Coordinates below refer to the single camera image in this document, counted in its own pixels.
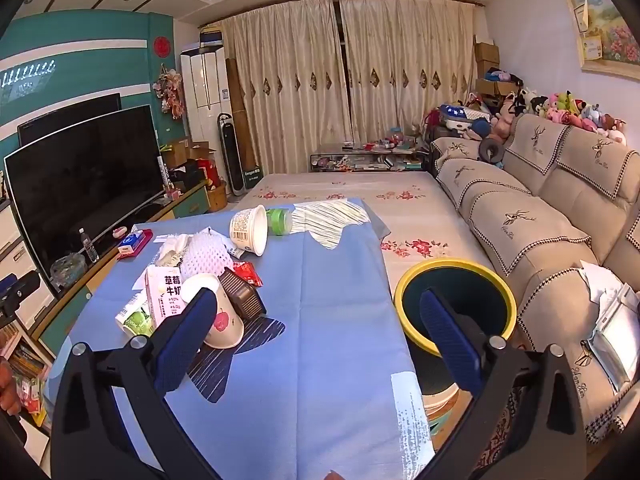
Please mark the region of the person's left hand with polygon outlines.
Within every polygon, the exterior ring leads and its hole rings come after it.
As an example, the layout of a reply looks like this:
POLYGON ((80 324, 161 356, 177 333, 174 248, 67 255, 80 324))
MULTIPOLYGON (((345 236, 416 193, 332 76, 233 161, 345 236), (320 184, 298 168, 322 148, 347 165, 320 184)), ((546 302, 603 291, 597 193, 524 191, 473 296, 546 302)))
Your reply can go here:
POLYGON ((22 408, 12 368, 6 360, 0 362, 0 408, 9 415, 17 415, 22 408))

